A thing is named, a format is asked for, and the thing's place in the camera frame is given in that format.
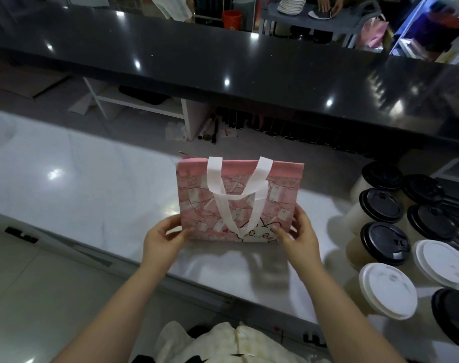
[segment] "pink bag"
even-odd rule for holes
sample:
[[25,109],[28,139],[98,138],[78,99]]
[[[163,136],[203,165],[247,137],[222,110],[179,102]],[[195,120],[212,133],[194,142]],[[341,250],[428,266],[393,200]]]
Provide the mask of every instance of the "pink bag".
[[355,43],[356,47],[378,48],[389,23],[379,18],[366,21]]
[[188,158],[176,166],[183,229],[204,240],[276,242],[290,230],[304,165],[222,158]]

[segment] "hand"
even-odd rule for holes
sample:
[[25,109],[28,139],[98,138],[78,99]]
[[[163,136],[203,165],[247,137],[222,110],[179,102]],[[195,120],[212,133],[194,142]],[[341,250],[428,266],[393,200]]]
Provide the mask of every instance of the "hand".
[[322,266],[318,239],[310,219],[305,211],[297,204],[292,225],[296,231],[286,233],[280,226],[274,225],[272,231],[278,236],[287,251],[288,261],[293,266],[300,279],[308,274],[309,266]]
[[342,7],[344,6],[344,1],[345,0],[336,0],[335,1],[335,5],[332,8],[332,16],[335,16],[338,13],[340,13],[340,11],[342,10]]
[[182,245],[192,233],[192,229],[166,233],[181,225],[181,216],[173,215],[161,220],[149,229],[144,239],[141,268],[150,269],[162,278],[176,260]]
[[317,0],[318,9],[327,12],[330,10],[330,0]]

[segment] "white cloth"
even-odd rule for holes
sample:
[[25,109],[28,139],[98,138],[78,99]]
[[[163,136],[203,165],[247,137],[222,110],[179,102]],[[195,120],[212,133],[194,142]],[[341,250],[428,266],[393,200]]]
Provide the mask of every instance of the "white cloth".
[[155,351],[155,363],[185,363],[195,355],[206,363],[307,363],[262,332],[247,326],[233,329],[228,322],[193,339],[172,321],[162,329]]
[[186,5],[186,0],[152,0],[166,19],[173,18],[178,22],[185,22],[193,14]]

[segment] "black counter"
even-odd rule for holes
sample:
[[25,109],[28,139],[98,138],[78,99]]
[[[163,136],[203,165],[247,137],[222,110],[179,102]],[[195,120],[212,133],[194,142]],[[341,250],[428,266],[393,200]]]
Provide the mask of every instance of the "black counter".
[[25,2],[0,10],[2,57],[299,122],[348,119],[459,143],[450,107],[459,66]]

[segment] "cartoon cat print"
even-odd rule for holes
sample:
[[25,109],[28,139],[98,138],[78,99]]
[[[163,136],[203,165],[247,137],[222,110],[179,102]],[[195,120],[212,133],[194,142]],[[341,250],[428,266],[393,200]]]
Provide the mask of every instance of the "cartoon cat print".
[[282,226],[280,222],[273,222],[265,224],[263,219],[260,218],[255,228],[248,232],[247,235],[243,236],[241,242],[277,242],[278,237],[272,232],[272,226],[277,224]]

